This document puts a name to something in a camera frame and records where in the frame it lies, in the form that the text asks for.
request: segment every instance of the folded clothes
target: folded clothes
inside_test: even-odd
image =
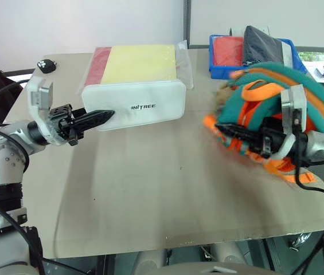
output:
[[[174,45],[114,46],[101,84],[176,78]]]
[[[234,131],[231,134],[221,132],[216,124],[236,124],[241,129],[255,132],[260,132],[261,127],[268,121],[272,125],[280,126],[283,119],[281,91],[302,84],[307,97],[305,132],[324,133],[324,86],[297,70],[274,62],[251,65],[234,72],[231,78],[218,90],[215,113],[204,118],[204,126],[210,129],[228,150],[247,155],[253,161],[262,163],[269,173],[288,182],[295,182],[295,167],[290,158],[265,159],[251,151],[252,142],[239,139],[241,135],[234,135]],[[303,171],[299,178],[302,183],[316,181],[314,175],[307,171]]]
[[[96,48],[84,86],[99,84],[102,80],[112,47]]]
[[[243,37],[216,37],[213,43],[213,64],[242,66]]]

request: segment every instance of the robotic arm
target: robotic arm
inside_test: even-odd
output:
[[[226,136],[248,142],[249,150],[263,158],[282,159],[289,156],[298,166],[297,173],[299,166],[317,166],[316,169],[310,167],[309,170],[324,181],[324,133],[303,132],[306,128],[306,97],[303,86],[297,85],[282,91],[281,100],[282,121],[266,117],[258,132],[231,123],[218,123],[216,127]],[[323,189],[302,185],[299,175],[296,183],[301,188],[324,193]],[[324,237],[317,249],[322,247],[324,248]]]
[[[33,77],[26,90],[29,111],[34,121],[0,124],[0,275],[30,275],[44,272],[42,266],[44,258],[37,229],[21,227],[23,234],[30,239],[29,245],[19,230],[14,230],[13,223],[8,221],[11,218],[18,226],[27,221],[26,209],[22,207],[21,182],[23,173],[29,165],[28,156],[44,150],[48,144],[59,146],[69,143],[74,146],[84,137],[84,131],[105,123],[114,114],[112,110],[90,113],[86,113],[84,109],[72,110],[70,104],[51,109],[52,84],[46,83],[41,78]],[[236,124],[217,124],[216,127],[224,135],[248,142],[249,150],[264,158],[281,159],[289,156],[294,163],[305,167],[323,164],[320,170],[316,170],[316,174],[324,181],[324,134],[302,131],[306,128],[306,100],[303,87],[301,85],[291,87],[281,95],[283,114],[281,125],[275,119],[267,117],[257,132]],[[176,268],[178,273],[182,271],[177,266]],[[251,270],[249,267],[237,268],[235,273],[258,274],[258,270],[256,268]],[[161,269],[156,274],[175,273],[171,266],[165,273]]]
[[[76,145],[84,131],[105,123],[114,111],[73,110],[70,104],[51,109],[52,83],[32,77],[27,85],[29,111],[34,121],[0,124],[0,209],[19,225],[27,221],[22,207],[21,182],[29,165],[29,155],[46,145]],[[35,227],[22,229],[36,247],[30,248],[23,237],[0,215],[0,274],[43,274],[40,239]]]

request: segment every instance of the wooden table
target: wooden table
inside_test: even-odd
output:
[[[324,195],[268,175],[228,152],[203,127],[221,81],[208,51],[189,50],[195,88],[181,119],[85,133],[79,145],[48,146],[24,175],[29,225],[46,257],[173,248],[324,229]],[[47,56],[58,69],[56,107],[82,107],[76,94],[90,53]],[[22,93],[7,120],[30,119]],[[322,182],[315,185],[324,187]]]

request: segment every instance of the teal fabric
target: teal fabric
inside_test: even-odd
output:
[[[304,87],[309,89],[314,95],[316,95],[317,98],[319,98],[324,103],[324,86],[322,84],[317,83],[316,81],[314,81],[313,79],[301,72],[297,72],[293,69],[285,67],[282,64],[274,62],[258,63],[250,66],[250,68],[264,68],[281,73],[293,79],[294,81],[303,84]]]
[[[270,99],[261,101],[259,106],[256,108],[256,112],[251,117],[247,128],[253,131],[258,131],[263,119],[267,116],[273,116],[280,113],[282,104],[280,101],[280,95],[276,95]]]
[[[218,117],[219,123],[237,123],[242,106],[245,101],[241,98],[242,88],[239,87],[235,90],[234,94],[227,100],[223,110]]]
[[[245,84],[260,80],[260,79],[265,80],[268,83],[277,83],[277,84],[279,84],[280,86],[282,86],[283,88],[286,88],[286,89],[289,88],[289,85],[287,85],[287,84],[285,84],[283,82],[280,82],[280,81],[276,80],[275,78],[267,76],[264,73],[247,73],[247,74],[241,76],[235,82],[235,85],[241,86],[241,85],[245,85]]]
[[[324,87],[313,81],[311,78],[296,72],[290,68],[286,68],[281,64],[276,64],[273,62],[265,62],[259,63],[250,66],[250,68],[264,68],[268,70],[272,70],[274,72],[278,72],[283,74],[298,83],[302,83],[307,89],[312,91],[313,94],[316,95],[322,102],[324,102]],[[231,96],[231,98],[227,101],[224,109],[221,111],[220,116],[218,117],[219,123],[237,123],[238,118],[241,112],[243,105],[245,104],[245,100],[241,98],[242,89],[245,84],[249,84],[251,82],[263,80],[262,83],[258,83],[257,87],[264,85],[265,83],[277,83],[278,85],[288,89],[290,86],[281,81],[278,81],[275,78],[267,76],[264,73],[247,73],[242,75],[237,81],[230,80],[229,83],[231,85],[236,85],[238,88]],[[281,101],[280,95],[276,95],[270,99],[266,99],[261,101],[257,106],[255,113],[253,114],[251,121],[248,124],[248,129],[257,131],[260,128],[260,125],[265,117],[273,116],[277,113],[281,112]],[[307,101],[307,113],[314,125],[316,126],[319,132],[324,133],[324,117],[320,114],[319,110],[313,106],[312,103]],[[226,147],[231,144],[232,139],[228,139],[227,142],[224,143]],[[247,150],[248,144],[243,143],[241,146],[240,154],[244,155]]]
[[[267,76],[264,73],[247,73],[243,76],[241,76],[236,82],[235,85],[237,86],[242,86],[257,80],[265,80],[268,83],[277,83],[278,85],[288,89],[290,86],[288,84],[285,84],[281,81],[276,80],[275,78],[272,78],[270,76]],[[281,102],[280,102],[280,95],[277,95],[277,100],[272,100],[272,101],[268,101],[265,100],[264,104],[262,106],[260,106],[259,109],[257,109],[257,112],[263,112],[263,113],[258,113],[255,114],[255,116],[253,117],[254,120],[252,120],[250,122],[250,125],[253,128],[257,128],[257,125],[261,124],[262,119],[264,119],[264,117],[269,116],[269,113],[271,113],[272,115],[275,115],[277,113],[281,112]],[[238,112],[237,116],[235,116],[234,114],[231,114],[231,116],[237,117],[238,119],[238,115],[240,112],[240,109],[236,109],[238,107],[234,107],[231,108],[229,111],[230,112]],[[273,109],[273,110],[277,110],[276,111],[268,111],[268,113],[266,112],[267,109]],[[323,132],[324,133],[324,117],[322,117],[322,115],[320,114],[320,112],[312,105],[312,103],[310,103],[309,101],[307,102],[307,113],[309,115],[309,117],[311,118],[311,120],[313,121],[314,125],[316,126],[317,130],[319,132]]]

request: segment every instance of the orange fabric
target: orange fabric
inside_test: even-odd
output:
[[[269,174],[280,176],[281,173],[278,171],[278,169],[275,167],[275,160],[271,160],[268,163],[263,163],[264,168]]]
[[[254,160],[255,162],[258,162],[258,163],[262,163],[263,161],[265,161],[265,159],[262,156],[260,156],[259,154],[250,152],[250,151],[247,151],[246,155],[248,155],[252,160]]]
[[[278,175],[282,179],[286,180],[287,182],[295,183],[295,176],[294,175]],[[305,172],[299,175],[299,181],[301,183],[311,183],[315,182],[315,176],[310,172]]]
[[[306,122],[306,130],[305,133],[308,133],[308,131],[316,131],[316,126],[313,123],[313,121],[311,120],[311,118],[309,117],[309,115],[307,115],[307,122]]]
[[[282,113],[277,113],[277,114],[273,115],[272,117],[274,117],[276,119],[283,119]]]
[[[254,102],[251,102],[251,107],[250,108],[247,108],[247,113],[245,115],[245,118],[244,118],[244,121],[243,121],[243,126],[244,127],[248,127],[248,124],[249,122],[251,121],[252,119],[252,116],[255,114],[256,112],[256,109],[260,106],[261,102],[259,101],[254,101]]]
[[[245,119],[245,114],[247,112],[247,109],[249,108],[250,102],[245,102],[241,108],[240,114],[238,115],[238,120],[237,120],[237,124],[239,125],[243,125],[243,121]],[[243,144],[243,142],[241,140],[237,140],[237,139],[233,139],[232,142],[234,142],[233,146],[229,146],[229,149],[232,149],[233,147],[236,149],[237,152],[241,151],[241,146]]]
[[[234,70],[233,72],[231,72],[229,74],[229,77],[231,79],[235,79],[235,78],[242,76],[244,73],[245,73],[245,70]]]
[[[281,165],[283,165],[283,160],[284,159],[272,159],[270,162],[270,164],[275,167],[275,168],[278,168],[280,167]]]
[[[231,150],[231,149],[235,148],[237,142],[238,142],[237,139],[232,139],[232,141],[231,141],[230,145],[227,147],[227,149]]]
[[[277,83],[268,83],[251,90],[250,88],[259,81],[260,80],[257,80],[243,86],[241,97],[244,100],[261,101],[276,96],[284,90],[284,88]]]
[[[271,76],[273,78],[278,79],[281,82],[284,82],[290,86],[293,85],[298,85],[297,82],[295,82],[293,79],[284,76],[280,73],[276,73],[273,72],[271,70],[268,69],[263,69],[263,68],[251,68],[249,69],[250,72],[253,73],[265,73],[268,76]],[[316,107],[316,109],[320,112],[320,114],[324,117],[324,103],[322,101],[320,101],[320,99],[318,99],[314,94],[312,94],[307,88],[305,88],[305,92],[306,92],[306,96],[308,98],[308,100]]]
[[[295,165],[292,164],[292,161],[290,158],[284,158],[283,160],[284,160],[284,162],[282,163],[282,165],[280,165],[278,167],[279,171],[290,172],[295,169]]]
[[[222,138],[222,140],[226,142],[227,139],[225,138],[225,136],[219,131],[217,127],[215,127],[216,124],[215,116],[213,115],[205,116],[202,123],[207,129],[212,130],[214,135],[216,135],[218,138]]]

